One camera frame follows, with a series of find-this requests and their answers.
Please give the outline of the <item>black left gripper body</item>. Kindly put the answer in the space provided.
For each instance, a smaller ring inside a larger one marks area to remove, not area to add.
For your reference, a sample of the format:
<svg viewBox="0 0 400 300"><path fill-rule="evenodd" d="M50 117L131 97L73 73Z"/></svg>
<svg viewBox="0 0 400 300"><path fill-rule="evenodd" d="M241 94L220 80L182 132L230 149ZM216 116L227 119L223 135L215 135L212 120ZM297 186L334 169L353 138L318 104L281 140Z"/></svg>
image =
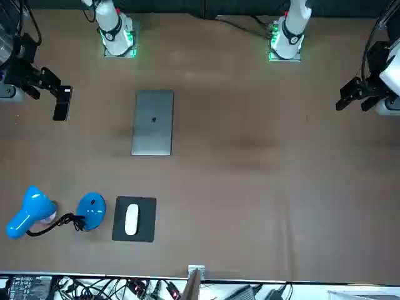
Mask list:
<svg viewBox="0 0 400 300"><path fill-rule="evenodd" d="M379 75L387 66L390 43L376 41L372 46L367 45L361 66L361 81L364 84L364 94L387 94L389 88L380 79Z"/></svg>

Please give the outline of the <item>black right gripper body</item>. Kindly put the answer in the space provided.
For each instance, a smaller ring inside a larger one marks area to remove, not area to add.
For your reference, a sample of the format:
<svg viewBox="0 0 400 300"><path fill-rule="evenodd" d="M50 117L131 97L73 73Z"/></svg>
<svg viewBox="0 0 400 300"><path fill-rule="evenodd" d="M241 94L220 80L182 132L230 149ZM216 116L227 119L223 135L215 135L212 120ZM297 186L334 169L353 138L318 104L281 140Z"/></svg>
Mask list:
<svg viewBox="0 0 400 300"><path fill-rule="evenodd" d="M40 71L33 66L37 42L27 33L15 36L12 41L12 51L2 64L2 83L20 90L23 84L32 84L38 88Z"/></svg>

